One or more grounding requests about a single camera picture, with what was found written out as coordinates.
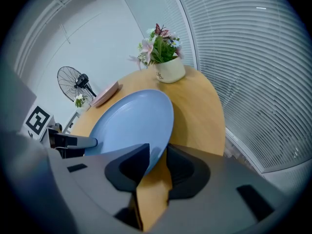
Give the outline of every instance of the pink plate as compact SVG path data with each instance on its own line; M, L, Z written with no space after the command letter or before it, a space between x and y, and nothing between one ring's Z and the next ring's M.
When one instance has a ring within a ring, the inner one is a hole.
M117 91L119 87L118 81L114 82L108 86L102 93L97 95L95 99L91 102L91 106L98 107L106 102L112 95Z

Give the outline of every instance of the white flower pot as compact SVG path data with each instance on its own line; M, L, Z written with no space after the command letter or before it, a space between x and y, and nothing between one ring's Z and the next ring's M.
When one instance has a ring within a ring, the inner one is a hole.
M89 104L87 101L85 101L85 102L83 103L82 107L78 107L78 108L77 108L77 113L80 114L80 115L82 115L82 114L83 114L84 112L86 112L90 107L91 107L90 104Z
M154 68L157 79L164 83L173 83L185 76L185 68L180 57L154 64Z

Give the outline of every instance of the butterfly decoration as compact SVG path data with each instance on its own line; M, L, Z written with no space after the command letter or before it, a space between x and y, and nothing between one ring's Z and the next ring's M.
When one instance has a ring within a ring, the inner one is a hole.
M160 26L158 25L158 23L156 23L156 29L155 29L155 35L159 35L162 37L167 37L169 30L165 29L164 30L164 25L162 26L162 28L160 28Z

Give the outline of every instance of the pink flower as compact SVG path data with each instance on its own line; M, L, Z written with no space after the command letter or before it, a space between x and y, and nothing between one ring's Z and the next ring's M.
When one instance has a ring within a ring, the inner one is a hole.
M136 64L138 65L139 70L141 70L141 65L140 65L141 60L139 58L137 58L137 57L134 57L134 56L129 56L129 57L130 57L130 59L128 59L128 60L136 62Z
M183 59L183 54L182 54L182 52L181 52L181 47L177 47L177 48L175 49L175 52L176 52L176 54L177 54L178 57L180 57L181 59Z
M142 53L146 53L146 62L147 64L150 63L151 60L151 53L154 49L154 42L155 42L156 37L154 37L151 41L148 41L146 39L142 40Z

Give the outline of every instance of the white wall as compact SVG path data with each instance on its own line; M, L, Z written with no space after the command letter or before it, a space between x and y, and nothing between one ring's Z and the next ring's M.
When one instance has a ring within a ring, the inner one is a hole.
M41 33L27 59L22 79L37 95L36 102L49 109L55 121L65 126L75 107L59 88L59 68L71 66L86 73L97 94L138 69L127 58L137 55L142 37L124 1L73 0Z

